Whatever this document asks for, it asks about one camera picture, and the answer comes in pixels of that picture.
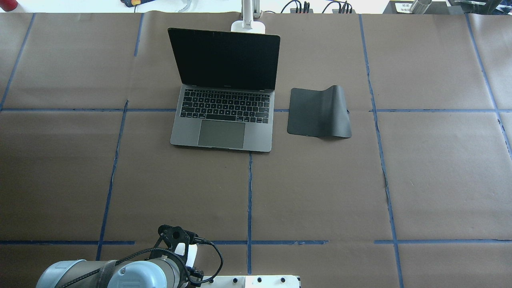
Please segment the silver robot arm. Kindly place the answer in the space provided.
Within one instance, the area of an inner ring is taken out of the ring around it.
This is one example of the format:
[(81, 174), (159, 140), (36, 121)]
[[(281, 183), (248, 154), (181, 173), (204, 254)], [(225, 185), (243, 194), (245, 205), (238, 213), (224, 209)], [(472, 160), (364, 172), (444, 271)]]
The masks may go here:
[(190, 278), (203, 279), (193, 268), (203, 239), (179, 226), (161, 225), (151, 247), (119, 260), (59, 261), (38, 279), (38, 288), (183, 288)]

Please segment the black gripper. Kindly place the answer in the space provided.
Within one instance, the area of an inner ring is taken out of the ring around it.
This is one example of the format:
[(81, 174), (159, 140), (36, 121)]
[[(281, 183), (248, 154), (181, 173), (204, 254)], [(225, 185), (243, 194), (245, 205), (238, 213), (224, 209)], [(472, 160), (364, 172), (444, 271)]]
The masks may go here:
[(154, 250), (150, 253), (150, 261), (157, 264), (165, 273), (169, 286), (199, 286), (204, 278), (204, 272), (198, 268), (188, 267), (186, 260), (188, 245), (196, 244), (194, 237), (197, 234), (185, 231), (183, 228), (169, 225), (161, 225), (158, 228), (159, 238), (154, 248), (161, 248), (160, 244), (164, 242), (166, 249), (172, 253), (178, 243), (185, 243), (185, 256), (165, 253), (162, 250)]

